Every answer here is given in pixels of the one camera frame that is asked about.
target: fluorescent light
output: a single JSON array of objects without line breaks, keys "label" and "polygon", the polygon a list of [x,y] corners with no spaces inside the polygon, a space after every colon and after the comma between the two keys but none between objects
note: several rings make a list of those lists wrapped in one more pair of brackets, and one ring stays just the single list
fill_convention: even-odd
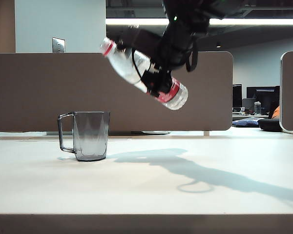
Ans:
[{"label": "fluorescent light", "polygon": [[108,25],[167,25],[168,19],[106,19]]},{"label": "fluorescent light", "polygon": [[[107,25],[167,25],[168,19],[106,19]],[[293,19],[210,19],[217,25],[293,25]]]},{"label": "fluorescent light", "polygon": [[210,19],[210,25],[293,25],[293,19]]}]

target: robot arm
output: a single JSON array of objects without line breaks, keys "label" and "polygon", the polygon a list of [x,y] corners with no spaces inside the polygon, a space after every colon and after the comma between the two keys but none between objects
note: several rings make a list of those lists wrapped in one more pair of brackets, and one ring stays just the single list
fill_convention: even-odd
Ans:
[{"label": "robot arm", "polygon": [[195,69],[196,41],[207,33],[210,18],[223,19],[245,4],[245,0],[163,0],[169,19],[163,36],[131,26],[124,31],[117,46],[130,47],[133,53],[138,50],[150,57],[154,69],[145,71],[141,80],[150,94],[158,97],[159,91],[169,92],[172,70],[184,64],[188,72]]}]

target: white table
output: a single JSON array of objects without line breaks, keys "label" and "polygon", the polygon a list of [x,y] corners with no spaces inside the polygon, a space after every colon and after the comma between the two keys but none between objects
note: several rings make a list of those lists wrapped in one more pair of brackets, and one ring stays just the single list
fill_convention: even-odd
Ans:
[{"label": "white table", "polygon": [[113,136],[105,160],[72,156],[57,136],[0,134],[0,230],[293,231],[291,134]]},{"label": "white table", "polygon": [[237,115],[232,114],[232,120],[240,120],[244,118],[250,118],[250,117],[256,117],[256,118],[268,118],[268,115]]}]

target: cup handle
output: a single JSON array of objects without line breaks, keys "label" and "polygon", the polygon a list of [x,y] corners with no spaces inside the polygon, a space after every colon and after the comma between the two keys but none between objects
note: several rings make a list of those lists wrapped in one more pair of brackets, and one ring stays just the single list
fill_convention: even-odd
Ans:
[{"label": "cup handle", "polygon": [[67,147],[64,147],[63,146],[63,132],[62,132],[62,118],[64,117],[67,117],[67,116],[73,116],[74,115],[74,112],[70,112],[70,113],[67,113],[67,114],[63,114],[63,115],[60,115],[58,117],[58,128],[59,128],[59,140],[60,140],[60,149],[62,151],[65,151],[65,152],[69,152],[69,153],[75,153],[74,149],[72,148],[67,148]]}]

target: orange object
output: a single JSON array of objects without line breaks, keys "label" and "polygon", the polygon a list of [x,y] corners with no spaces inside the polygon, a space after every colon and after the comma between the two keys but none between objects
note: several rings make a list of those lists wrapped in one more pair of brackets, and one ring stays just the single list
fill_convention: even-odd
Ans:
[{"label": "orange object", "polygon": [[278,106],[273,112],[272,118],[280,117],[280,106]]}]

